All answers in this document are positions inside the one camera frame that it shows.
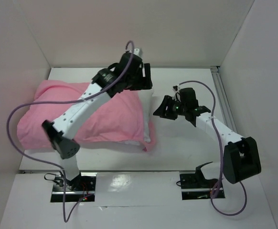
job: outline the black end effector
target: black end effector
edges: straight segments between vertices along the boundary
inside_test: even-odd
[[[252,137],[225,146],[223,173],[232,184],[261,173],[258,147]]]
[[[53,149],[59,152],[62,159],[71,158],[79,151],[80,145],[73,139],[63,137],[63,133],[57,132],[53,127],[53,123],[45,120],[42,127],[47,134]]]
[[[202,164],[195,169],[194,174],[180,174],[180,183],[181,183],[181,188],[212,188],[218,179],[206,179],[204,177],[204,174],[201,171],[201,168],[207,164],[210,164],[212,162],[207,162],[205,164]]]
[[[155,116],[175,120],[179,115],[185,116],[186,120],[196,126],[196,117],[202,113],[211,112],[205,106],[199,106],[193,88],[184,88],[179,91],[180,100],[174,100],[166,95],[160,107],[153,113]]]
[[[92,79],[92,83],[97,83],[102,88],[110,85],[114,82],[125,69],[129,59],[130,52],[126,52],[122,55],[119,63],[114,63],[108,68],[100,70]],[[116,93],[120,93],[123,90],[148,90],[153,87],[150,75],[150,64],[143,64],[142,59],[133,55],[133,59],[130,63],[126,73],[107,93],[110,97],[113,97]]]

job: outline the black wire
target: black wire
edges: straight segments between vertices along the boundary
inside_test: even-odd
[[[54,176],[54,180],[51,180],[51,179],[46,178],[46,175],[53,175],[53,176]],[[59,185],[59,182],[58,182],[57,180],[55,180],[55,177],[56,177],[56,176],[57,176],[57,175],[54,174],[54,173],[46,173],[46,174],[43,176],[43,178],[44,178],[45,180],[52,181],[52,182],[54,182],[55,184]]]

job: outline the white pillow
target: white pillow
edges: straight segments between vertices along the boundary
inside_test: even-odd
[[[152,96],[154,93],[154,89],[149,90],[140,90],[138,91],[138,97],[142,104],[142,111],[143,111],[143,123],[144,123],[144,134],[143,140],[146,143],[150,143],[150,129],[149,129],[149,122],[150,122],[150,106],[152,102]],[[139,146],[141,145],[140,142],[128,140],[128,141],[121,141],[120,143]]]

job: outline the pink towel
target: pink towel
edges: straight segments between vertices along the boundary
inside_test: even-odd
[[[65,83],[45,80],[38,87],[35,101],[76,100],[87,89],[89,83]],[[71,104],[31,105],[17,126],[17,136],[25,149],[50,148],[41,124],[52,121],[63,114]],[[149,122],[149,143],[144,141],[144,120],[141,100],[136,91],[125,90],[116,94],[101,106],[78,130],[75,140],[84,142],[138,141],[149,151],[155,145],[154,126]]]

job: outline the cable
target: cable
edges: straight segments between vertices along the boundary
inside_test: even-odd
[[[82,184],[82,187],[83,187],[83,194],[82,196],[84,197],[84,193],[85,193],[85,186]]]
[[[54,176],[54,180],[48,179],[48,178],[46,177],[47,175],[53,175],[53,176]],[[59,186],[59,182],[58,182],[57,180],[55,180],[55,177],[56,177],[56,174],[54,174],[54,173],[46,173],[46,174],[43,176],[43,178],[44,178],[45,180],[52,181],[52,182],[54,182],[55,184],[57,184],[57,185]]]
[[[241,212],[244,211],[244,209],[246,208],[246,205],[247,205],[247,193],[246,193],[246,189],[243,185],[243,183],[240,181],[240,184],[242,186],[242,189],[244,191],[244,196],[245,196],[245,200],[244,200],[244,205],[243,207],[241,208],[241,210],[239,210],[238,212],[236,213],[232,213],[232,214],[228,214],[228,213],[224,213],[224,212],[221,212],[215,205],[214,205],[214,202],[213,202],[213,199],[215,199],[219,192],[220,192],[220,188],[221,188],[221,185],[222,185],[222,179],[223,179],[223,168],[224,168],[224,162],[223,162],[223,146],[222,146],[222,140],[221,140],[221,136],[220,136],[220,133],[218,131],[218,129],[216,128],[215,126],[215,123],[214,123],[214,110],[215,110],[215,95],[213,93],[213,91],[211,90],[211,88],[204,84],[203,82],[200,82],[200,81],[197,81],[197,80],[189,80],[189,81],[185,81],[185,82],[182,82],[180,83],[178,86],[184,84],[184,83],[199,83],[203,86],[205,86],[211,93],[212,97],[213,97],[213,101],[214,101],[214,104],[212,106],[212,110],[211,110],[211,123],[212,123],[212,126],[215,130],[215,133],[216,133],[216,136],[217,136],[217,139],[219,141],[219,146],[220,146],[220,176],[219,176],[219,180],[216,182],[216,184],[213,186],[212,188],[212,191],[211,191],[211,194],[210,194],[210,198],[211,198],[211,204],[212,206],[214,207],[214,209],[221,213],[222,215],[225,215],[225,216],[236,216],[238,214],[240,214]]]
[[[56,163],[53,163],[53,162],[50,162],[50,161],[45,161],[45,160],[41,160],[41,159],[37,159],[37,158],[34,158],[32,156],[29,156],[29,155],[26,155],[23,151],[21,151],[17,146],[16,146],[16,143],[14,142],[14,140],[12,139],[12,136],[11,136],[11,131],[10,131],[10,122],[11,122],[11,118],[12,116],[14,115],[14,113],[19,110],[20,108],[23,108],[25,106],[30,106],[30,105],[37,105],[37,104],[75,104],[75,103],[81,103],[81,102],[84,102],[86,100],[89,100],[89,99],[92,99],[104,92],[106,92],[108,89],[110,89],[111,87],[113,87],[122,77],[123,75],[126,73],[126,71],[128,70],[132,60],[133,60],[133,56],[134,56],[134,49],[135,49],[135,45],[134,45],[134,42],[133,41],[128,41],[128,43],[126,44],[126,47],[125,49],[127,50],[128,49],[128,46],[129,44],[131,44],[131,54],[130,54],[130,58],[128,60],[128,63],[127,65],[125,66],[125,69],[121,72],[120,76],[114,81],[112,82],[110,85],[108,85],[107,87],[103,88],[100,92],[96,93],[96,94],[93,94],[87,98],[84,98],[84,99],[79,99],[79,100],[71,100],[71,101],[40,101],[40,102],[32,102],[32,103],[25,103],[25,104],[22,104],[22,105],[19,105],[17,106],[15,109],[12,110],[12,112],[10,113],[8,119],[7,119],[7,122],[6,122],[6,132],[7,132],[7,136],[9,138],[9,141],[11,143],[11,145],[23,156],[31,159],[31,160],[34,160],[34,161],[38,161],[38,162],[42,162],[42,163],[46,163],[46,164],[49,164],[49,165],[52,165],[52,166],[56,166],[58,168],[60,168],[60,170],[62,171],[63,173],[63,178],[64,178],[64,194],[63,194],[63,216],[64,216],[64,222],[67,223],[70,219],[70,216],[71,216],[71,213],[73,212],[74,208],[86,197],[92,195],[92,194],[89,194],[89,195],[86,195],[85,197],[83,198],[80,198],[76,204],[74,204],[74,206],[71,208],[70,210],[70,213],[68,215],[68,217],[66,218],[66,211],[65,211],[65,201],[66,201],[66,183],[67,183],[67,180],[66,180],[66,173],[64,171],[64,168],[61,166],[61,165],[58,165]]]
[[[87,193],[87,195],[88,195],[88,188],[87,188],[87,184],[86,184],[86,183],[84,183],[84,185],[85,185],[85,187],[86,187],[86,193]]]

